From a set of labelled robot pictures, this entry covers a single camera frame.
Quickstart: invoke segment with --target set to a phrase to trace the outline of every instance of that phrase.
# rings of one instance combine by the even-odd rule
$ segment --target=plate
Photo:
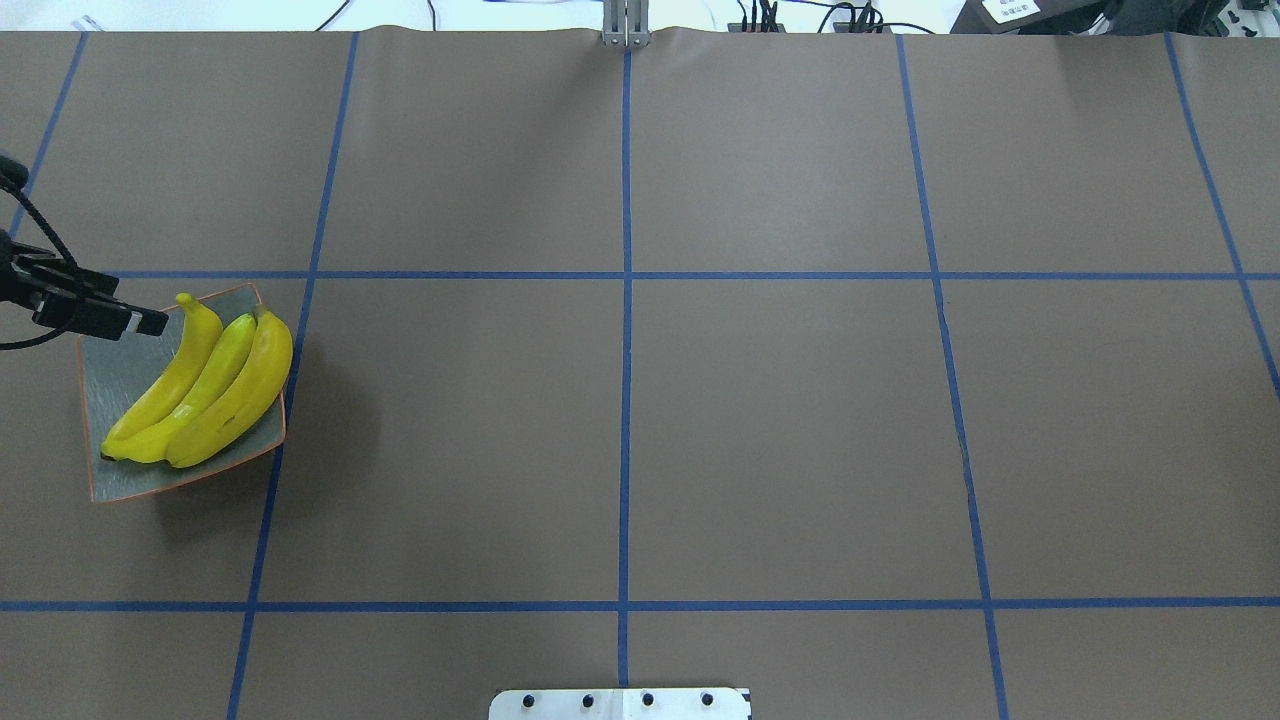
[[[246,283],[200,299],[218,313],[223,324],[250,313],[262,301],[257,288]],[[88,460],[88,493],[93,502],[116,502],[151,495],[216,475],[284,442],[284,393],[266,415],[221,452],[192,468],[168,462],[140,464],[105,460],[97,448],[111,425],[151,387],[182,342],[182,309],[166,307],[169,323],[160,337],[124,333],[118,341],[81,337],[77,343],[81,370],[81,402],[84,409],[84,455]]]

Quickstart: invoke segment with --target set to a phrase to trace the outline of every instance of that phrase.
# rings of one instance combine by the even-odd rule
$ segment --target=white metal plate
[[[631,688],[504,691],[489,720],[750,720],[751,691]]]

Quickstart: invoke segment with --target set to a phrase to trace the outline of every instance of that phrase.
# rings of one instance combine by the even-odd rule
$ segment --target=black device
[[[0,229],[0,302],[31,310],[37,325],[50,332],[17,342],[0,341],[0,350],[20,350],[77,333],[120,340],[125,332],[159,336],[169,316],[115,299],[119,278],[81,268],[58,233],[22,191],[27,167],[0,154],[0,191],[12,195],[27,210],[58,254],[14,242]]]

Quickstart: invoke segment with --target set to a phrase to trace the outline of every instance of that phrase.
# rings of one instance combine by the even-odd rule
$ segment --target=metal clamp
[[[604,0],[600,40],[621,50],[649,45],[649,0]]]

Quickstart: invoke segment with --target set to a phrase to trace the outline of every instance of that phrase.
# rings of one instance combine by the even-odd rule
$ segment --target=yellow banana
[[[165,448],[174,468],[191,468],[209,460],[253,427],[280,395],[293,361],[293,336],[265,306],[253,307],[257,331],[244,368],[207,410],[178,430]]]
[[[191,424],[201,413],[218,400],[248,357],[253,346],[257,320],[248,313],[232,320],[218,338],[209,363],[196,378],[196,384],[182,398],[182,402],[169,413],[169,416],[150,428],[123,439],[108,439],[102,443],[102,455],[113,460],[133,460],[134,462],[159,462],[169,441],[182,428]]]
[[[178,352],[142,397],[111,425],[106,432],[106,442],[131,437],[172,413],[196,383],[209,361],[209,354],[223,334],[223,322],[218,313],[205,307],[191,295],[178,293],[178,305],[184,315]]]

